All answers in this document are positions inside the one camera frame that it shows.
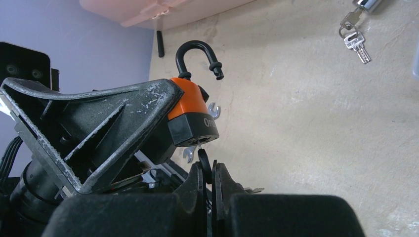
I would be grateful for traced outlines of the blue cable lock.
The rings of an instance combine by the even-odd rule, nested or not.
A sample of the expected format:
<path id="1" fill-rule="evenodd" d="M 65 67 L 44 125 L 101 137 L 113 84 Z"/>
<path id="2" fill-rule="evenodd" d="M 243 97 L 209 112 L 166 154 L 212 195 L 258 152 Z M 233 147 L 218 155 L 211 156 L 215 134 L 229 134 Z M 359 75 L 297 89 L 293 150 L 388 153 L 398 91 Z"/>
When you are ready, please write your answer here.
<path id="1" fill-rule="evenodd" d="M 368 14 L 374 14 L 382 2 L 383 0 L 353 0 L 352 4 L 356 6 L 356 8 L 363 10 Z"/>

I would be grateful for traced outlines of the orange black padlock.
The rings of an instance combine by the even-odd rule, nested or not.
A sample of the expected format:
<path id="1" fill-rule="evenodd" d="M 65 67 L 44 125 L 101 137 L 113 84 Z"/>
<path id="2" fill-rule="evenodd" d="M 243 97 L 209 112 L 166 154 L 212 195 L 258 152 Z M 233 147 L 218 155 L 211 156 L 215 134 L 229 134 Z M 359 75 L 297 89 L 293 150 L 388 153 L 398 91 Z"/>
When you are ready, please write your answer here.
<path id="1" fill-rule="evenodd" d="M 175 55 L 175 62 L 179 72 L 179 76 L 172 78 L 174 82 L 183 90 L 183 95 L 172 111 L 168 114 L 168 129 L 170 131 L 173 144 L 177 147 L 181 146 L 180 143 L 186 140 L 187 125 L 192 122 L 186 122 L 186 113 L 201 112 L 207 113 L 208 109 L 206 102 L 209 99 L 207 92 L 197 84 L 191 81 L 192 74 L 187 70 L 184 56 L 192 49 L 199 49 L 203 51 L 209 61 L 209 70 L 213 72 L 216 80 L 224 79 L 222 71 L 222 63 L 218 61 L 215 52 L 206 42 L 200 40 L 191 40 L 179 47 Z"/>

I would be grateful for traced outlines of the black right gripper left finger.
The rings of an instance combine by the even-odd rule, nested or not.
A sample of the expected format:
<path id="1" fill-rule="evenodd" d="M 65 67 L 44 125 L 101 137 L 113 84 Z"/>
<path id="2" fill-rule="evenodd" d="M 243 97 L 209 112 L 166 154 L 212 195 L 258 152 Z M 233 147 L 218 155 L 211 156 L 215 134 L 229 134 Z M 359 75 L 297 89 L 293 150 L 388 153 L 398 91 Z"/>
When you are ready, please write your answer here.
<path id="1" fill-rule="evenodd" d="M 202 165 L 172 193 L 74 196 L 54 211 L 44 237 L 205 237 Z"/>

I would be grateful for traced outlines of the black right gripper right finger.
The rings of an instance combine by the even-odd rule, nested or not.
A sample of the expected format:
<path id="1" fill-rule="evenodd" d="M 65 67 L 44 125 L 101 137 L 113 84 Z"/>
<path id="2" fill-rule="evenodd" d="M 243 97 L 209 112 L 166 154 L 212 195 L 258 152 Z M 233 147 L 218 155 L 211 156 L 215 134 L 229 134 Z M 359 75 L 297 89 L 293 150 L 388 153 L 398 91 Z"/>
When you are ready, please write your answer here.
<path id="1" fill-rule="evenodd" d="M 363 237 L 352 207 L 330 195 L 249 194 L 226 165 L 212 169 L 215 237 Z"/>

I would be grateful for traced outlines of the single key with ring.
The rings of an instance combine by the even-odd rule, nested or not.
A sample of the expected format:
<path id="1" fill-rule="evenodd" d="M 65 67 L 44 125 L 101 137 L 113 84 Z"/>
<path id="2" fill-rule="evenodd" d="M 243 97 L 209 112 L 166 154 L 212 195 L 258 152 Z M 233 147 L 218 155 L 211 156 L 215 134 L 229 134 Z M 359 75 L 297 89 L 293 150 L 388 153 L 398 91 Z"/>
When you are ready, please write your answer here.
<path id="1" fill-rule="evenodd" d="M 359 7 L 349 12 L 341 21 L 338 34 L 346 47 L 355 51 L 363 64 L 368 64 L 371 62 L 371 58 L 364 47 L 365 38 L 355 26 L 359 22 L 361 14 L 362 9 Z"/>

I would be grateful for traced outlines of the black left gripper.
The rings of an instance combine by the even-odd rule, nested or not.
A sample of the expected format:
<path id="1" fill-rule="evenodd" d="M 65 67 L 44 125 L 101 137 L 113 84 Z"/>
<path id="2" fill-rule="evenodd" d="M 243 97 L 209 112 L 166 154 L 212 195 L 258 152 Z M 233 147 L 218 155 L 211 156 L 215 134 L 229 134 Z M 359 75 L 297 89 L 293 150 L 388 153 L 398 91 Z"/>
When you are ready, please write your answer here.
<path id="1" fill-rule="evenodd" d="M 37 81 L 6 78 L 0 92 L 21 137 L 0 159 L 2 237 L 41 236 L 63 201 L 61 190 L 66 195 L 171 193 L 188 176 L 172 160 L 128 163 L 182 97 L 171 80 L 61 94 Z M 35 159 L 20 177 L 9 178 L 23 141 Z M 119 179 L 137 177 L 112 188 L 119 173 Z"/>

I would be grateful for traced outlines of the black-headed key bunch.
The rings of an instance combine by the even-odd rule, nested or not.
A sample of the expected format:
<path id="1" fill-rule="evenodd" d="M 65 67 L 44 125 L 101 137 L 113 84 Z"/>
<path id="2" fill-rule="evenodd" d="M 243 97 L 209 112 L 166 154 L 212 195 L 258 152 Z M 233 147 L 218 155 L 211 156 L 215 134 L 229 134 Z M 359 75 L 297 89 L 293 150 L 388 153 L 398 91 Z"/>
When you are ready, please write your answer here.
<path id="1" fill-rule="evenodd" d="M 201 142 L 200 142 L 199 139 L 197 140 L 197 145 L 198 145 L 198 148 L 199 148 L 198 157 L 199 157 L 199 161 L 201 163 L 202 169 L 203 169 L 203 177 L 205 179 L 205 183 L 208 184 L 208 185 L 211 185 L 213 177 L 212 177 L 212 168 L 211 168 L 210 163 L 209 163 L 208 155 L 207 155 L 206 151 L 202 148 Z M 260 193 L 260 192 L 264 191 L 264 188 L 252 189 L 250 187 L 244 187 L 240 183 L 236 183 L 236 184 L 249 194 L 255 194 L 255 193 Z"/>

